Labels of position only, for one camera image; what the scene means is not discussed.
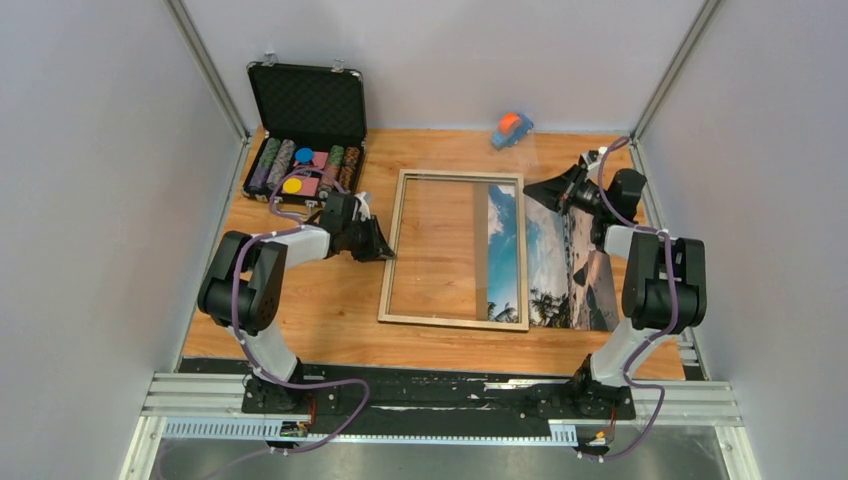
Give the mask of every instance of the blue poker chip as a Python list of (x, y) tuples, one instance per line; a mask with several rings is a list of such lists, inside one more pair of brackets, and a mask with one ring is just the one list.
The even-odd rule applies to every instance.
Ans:
[(294, 152), (294, 161), (297, 163), (309, 163), (312, 161), (313, 153), (311, 148), (301, 148)]

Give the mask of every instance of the case latch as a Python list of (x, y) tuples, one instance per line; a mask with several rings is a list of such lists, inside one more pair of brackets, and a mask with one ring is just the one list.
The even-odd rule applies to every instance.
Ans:
[(265, 61), (262, 63), (262, 66), (268, 67), (275, 63), (280, 63), (280, 61), (277, 60), (277, 54), (275, 52), (265, 52)]

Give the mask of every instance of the open case lid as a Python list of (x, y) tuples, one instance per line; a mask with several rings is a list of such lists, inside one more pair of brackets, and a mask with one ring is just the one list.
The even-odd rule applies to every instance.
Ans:
[(254, 62), (247, 75), (262, 125), (307, 144), (358, 145), (365, 138), (365, 95), (356, 70)]

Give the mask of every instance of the floor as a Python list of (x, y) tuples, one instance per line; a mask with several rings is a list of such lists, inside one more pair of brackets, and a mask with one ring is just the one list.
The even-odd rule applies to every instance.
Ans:
[[(255, 138), (248, 163), (259, 147), (261, 130)], [(488, 145), (487, 132), (372, 129), (359, 190), (372, 193), (371, 211), (388, 235), (402, 168), (517, 172), (531, 183), (562, 173), (580, 153), (613, 140), (604, 135), (536, 134), (516, 147), (495, 152)], [(615, 152), (605, 177), (630, 165), (626, 151)], [(267, 204), (237, 193), (225, 231), (257, 233), (286, 226), (286, 220), (268, 213)], [(609, 336), (567, 329), (531, 328), (518, 333), (381, 324), (377, 307), (383, 268), (382, 263), (360, 264), (345, 254), (287, 271), (277, 322), (289, 347), (304, 362), (572, 374)], [(624, 268), (623, 261), (613, 259), (617, 289)], [(227, 331), (199, 312), (183, 354), (243, 358)], [(637, 376), (682, 379), (676, 344), (670, 340), (658, 348)]]

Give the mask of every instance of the white wall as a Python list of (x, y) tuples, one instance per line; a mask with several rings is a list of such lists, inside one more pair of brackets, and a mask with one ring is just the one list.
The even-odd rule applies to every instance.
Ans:
[(727, 0), (644, 140), (764, 479), (845, 478), (848, 3)]
[(0, 478), (111, 480), (238, 142), (161, 1), (0, 3)]
[(245, 124), (245, 65), (343, 58), (365, 76), (371, 127), (622, 130), (642, 109), (701, 0), (185, 0)]

